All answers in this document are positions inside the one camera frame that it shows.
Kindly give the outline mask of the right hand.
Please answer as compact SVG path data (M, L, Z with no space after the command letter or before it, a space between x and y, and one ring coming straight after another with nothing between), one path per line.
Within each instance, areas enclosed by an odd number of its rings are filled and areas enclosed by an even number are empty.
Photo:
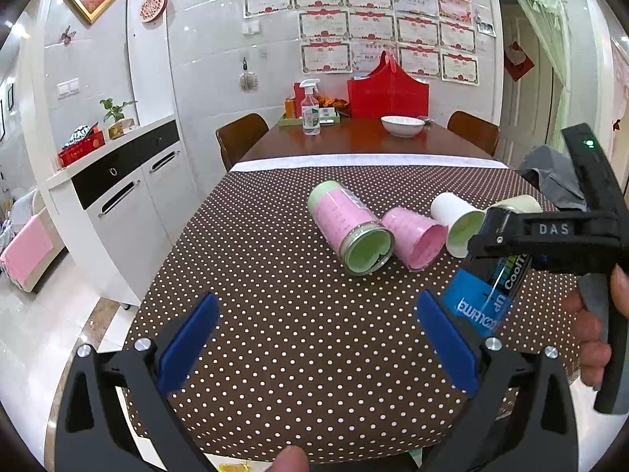
M628 276L619 265L613 269L611 295L618 312L628 317ZM601 341L602 320L585 307L579 288L568 293L562 307L576 316L572 334L580 345L581 380L585 386L598 388L602 383L605 366L612 356L611 346Z

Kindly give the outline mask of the left hand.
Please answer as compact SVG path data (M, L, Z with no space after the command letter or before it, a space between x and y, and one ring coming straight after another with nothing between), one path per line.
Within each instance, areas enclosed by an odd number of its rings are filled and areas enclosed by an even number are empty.
M274 459L267 472L308 472L309 461L306 453L295 445L284 448Z

